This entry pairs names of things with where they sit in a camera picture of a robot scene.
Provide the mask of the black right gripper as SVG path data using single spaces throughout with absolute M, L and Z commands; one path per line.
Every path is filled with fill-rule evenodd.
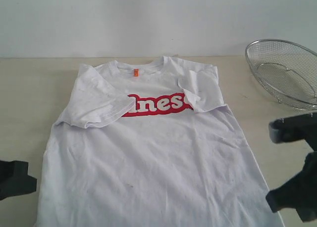
M 317 219 L 317 153 L 309 153 L 302 171 L 282 186 L 270 190 L 265 199 L 274 213 L 283 208 L 293 208 L 297 209 L 302 222 L 315 221 Z

